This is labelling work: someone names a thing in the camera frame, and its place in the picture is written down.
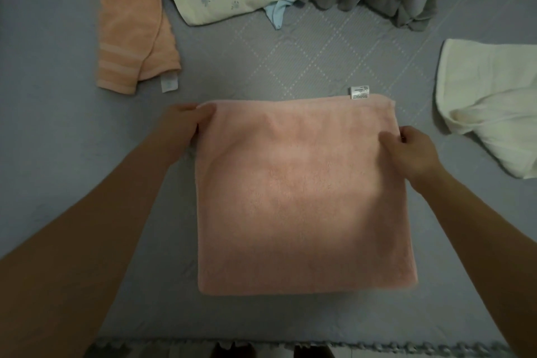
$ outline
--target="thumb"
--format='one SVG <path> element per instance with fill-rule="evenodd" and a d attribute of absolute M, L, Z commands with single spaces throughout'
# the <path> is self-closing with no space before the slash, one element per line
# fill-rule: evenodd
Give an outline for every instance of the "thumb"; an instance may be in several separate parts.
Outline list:
<path fill-rule="evenodd" d="M 206 103 L 205 105 L 199 106 L 195 110 L 190 112 L 190 116 L 195 123 L 200 123 L 208 118 L 210 118 L 216 111 L 216 105 L 213 103 Z"/>
<path fill-rule="evenodd" d="M 393 133 L 390 132 L 380 132 L 379 142 L 392 156 L 394 156 L 397 151 L 399 151 L 400 145 L 403 144 L 399 140 L 399 137 L 395 136 Z"/>

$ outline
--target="forearm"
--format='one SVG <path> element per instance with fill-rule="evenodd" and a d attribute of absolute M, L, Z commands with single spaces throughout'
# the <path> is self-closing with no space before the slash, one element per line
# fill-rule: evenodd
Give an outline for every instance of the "forearm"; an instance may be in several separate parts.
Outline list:
<path fill-rule="evenodd" d="M 521 358 L 533 355 L 537 244 L 444 170 L 418 190 L 507 342 Z"/>
<path fill-rule="evenodd" d="M 166 170 L 158 153 L 139 146 L 0 261 L 5 356 L 82 356 L 115 298 Z"/>

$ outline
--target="gray quilted surface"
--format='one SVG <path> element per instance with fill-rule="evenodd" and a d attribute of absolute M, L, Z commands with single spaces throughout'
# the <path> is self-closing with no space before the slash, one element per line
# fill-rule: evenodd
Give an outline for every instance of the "gray quilted surface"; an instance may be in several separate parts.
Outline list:
<path fill-rule="evenodd" d="M 394 98 L 401 124 L 429 133 L 457 178 L 537 239 L 537 180 L 515 180 L 473 140 L 443 135 L 432 107 L 442 41 L 535 44 L 537 0 L 439 0 L 439 15 L 420 33 L 361 6 L 344 13 L 311 4 L 288 9 L 279 32 L 260 12 L 188 28 L 167 2 L 183 58 L 180 90 L 162 94 L 151 80 L 134 97 L 95 87 L 97 8 L 98 0 L 0 0 L 0 254 L 94 187 L 169 103 L 320 97 L 357 84 Z M 412 191 L 414 289 L 200 295 L 192 166 L 186 157 L 169 171 L 102 336 L 501 340 L 432 212 Z"/>

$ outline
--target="person's right arm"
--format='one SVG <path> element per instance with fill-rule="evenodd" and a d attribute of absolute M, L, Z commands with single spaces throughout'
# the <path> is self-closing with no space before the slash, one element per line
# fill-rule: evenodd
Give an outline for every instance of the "person's right arm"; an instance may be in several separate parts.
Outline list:
<path fill-rule="evenodd" d="M 427 201 L 505 340 L 520 358 L 537 351 L 537 244 L 441 165 L 411 126 L 379 135 L 399 172 Z"/>

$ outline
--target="person's left arm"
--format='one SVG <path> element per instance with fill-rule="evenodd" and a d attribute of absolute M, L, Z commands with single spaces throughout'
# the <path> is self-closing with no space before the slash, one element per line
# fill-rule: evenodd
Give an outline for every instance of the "person's left arm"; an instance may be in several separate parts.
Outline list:
<path fill-rule="evenodd" d="M 175 105 L 93 191 L 0 260 L 2 356 L 82 356 L 112 304 L 164 176 L 213 105 Z"/>

